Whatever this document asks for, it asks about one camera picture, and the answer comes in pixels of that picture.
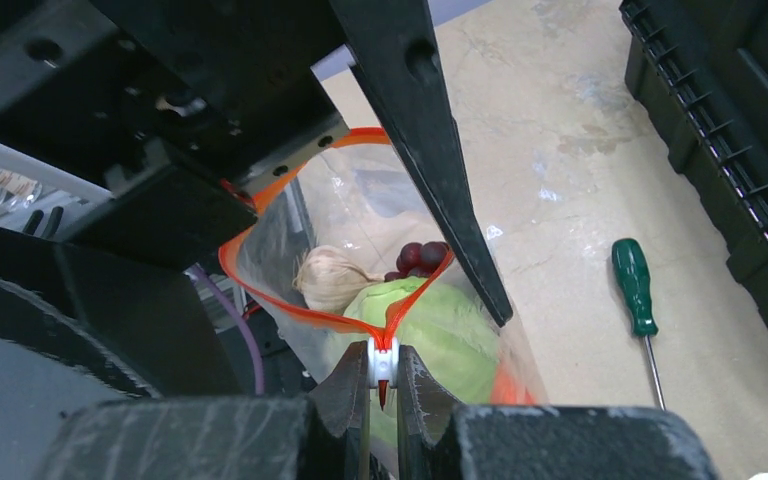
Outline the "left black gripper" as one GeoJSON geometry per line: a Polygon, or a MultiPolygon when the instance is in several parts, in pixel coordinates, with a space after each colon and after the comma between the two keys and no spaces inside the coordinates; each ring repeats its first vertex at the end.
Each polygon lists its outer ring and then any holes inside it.
{"type": "Polygon", "coordinates": [[[0,143],[111,198],[61,242],[183,270],[347,128],[326,1],[0,1],[0,143]]]}

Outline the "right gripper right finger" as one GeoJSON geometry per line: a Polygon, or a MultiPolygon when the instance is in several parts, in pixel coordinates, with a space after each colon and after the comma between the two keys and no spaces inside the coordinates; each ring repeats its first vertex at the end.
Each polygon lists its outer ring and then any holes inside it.
{"type": "Polygon", "coordinates": [[[399,351],[403,479],[716,479],[678,415],[649,407],[467,405],[399,351]]]}

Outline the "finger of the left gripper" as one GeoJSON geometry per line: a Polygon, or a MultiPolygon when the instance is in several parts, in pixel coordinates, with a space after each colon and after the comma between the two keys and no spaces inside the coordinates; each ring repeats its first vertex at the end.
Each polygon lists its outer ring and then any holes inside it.
{"type": "Polygon", "coordinates": [[[359,86],[489,315],[505,326],[513,307],[475,216],[428,3],[331,7],[359,86]]]}

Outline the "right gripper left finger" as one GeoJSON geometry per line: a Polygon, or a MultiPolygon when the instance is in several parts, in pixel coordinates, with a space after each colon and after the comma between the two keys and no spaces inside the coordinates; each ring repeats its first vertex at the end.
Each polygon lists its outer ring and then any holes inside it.
{"type": "Polygon", "coordinates": [[[71,415],[36,479],[366,479],[368,353],[295,397],[106,402],[71,415]]]}

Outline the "orange toy carrot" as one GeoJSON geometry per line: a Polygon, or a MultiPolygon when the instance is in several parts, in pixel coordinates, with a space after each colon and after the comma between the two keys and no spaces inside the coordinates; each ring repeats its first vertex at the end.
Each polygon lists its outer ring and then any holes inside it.
{"type": "Polygon", "coordinates": [[[535,396],[503,363],[496,368],[489,401],[497,405],[534,405],[535,396]]]}

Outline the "green toy cabbage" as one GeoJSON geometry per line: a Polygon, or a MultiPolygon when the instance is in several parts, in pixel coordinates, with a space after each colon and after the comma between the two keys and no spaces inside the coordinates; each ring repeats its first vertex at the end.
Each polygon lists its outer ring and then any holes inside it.
{"type": "MultiPolygon", "coordinates": [[[[384,327],[387,307],[407,298],[425,280],[408,277],[369,286],[347,306],[344,316],[384,327]]],[[[460,401],[489,403],[499,363],[498,335],[471,296],[434,281],[411,307],[396,338],[414,347],[432,376],[460,401]]],[[[395,448],[395,401],[388,400],[383,411],[376,399],[371,403],[371,435],[395,448]]]]}

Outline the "beige toy garlic bulb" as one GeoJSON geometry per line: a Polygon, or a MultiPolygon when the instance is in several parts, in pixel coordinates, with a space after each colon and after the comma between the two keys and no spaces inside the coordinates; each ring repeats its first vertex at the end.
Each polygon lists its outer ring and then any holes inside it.
{"type": "Polygon", "coordinates": [[[383,282],[383,274],[369,272],[343,250],[323,245],[304,256],[293,287],[309,309],[342,314],[362,290],[383,282]]]}

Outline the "dark red toy grapes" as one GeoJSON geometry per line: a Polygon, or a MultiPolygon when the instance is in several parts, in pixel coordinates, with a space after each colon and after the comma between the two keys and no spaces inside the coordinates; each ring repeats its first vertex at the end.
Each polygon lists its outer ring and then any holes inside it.
{"type": "Polygon", "coordinates": [[[427,278],[442,264],[449,246],[443,241],[405,244],[396,258],[395,270],[384,275],[385,281],[408,277],[427,278]]]}

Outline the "clear orange-zip bag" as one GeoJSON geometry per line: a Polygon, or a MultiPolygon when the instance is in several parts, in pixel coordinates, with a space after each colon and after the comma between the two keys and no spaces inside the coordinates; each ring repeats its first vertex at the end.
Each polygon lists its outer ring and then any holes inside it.
{"type": "Polygon", "coordinates": [[[219,250],[315,381],[350,345],[415,349],[466,404],[536,405],[518,317],[493,320],[379,127],[341,140],[252,199],[258,222],[219,250]]]}

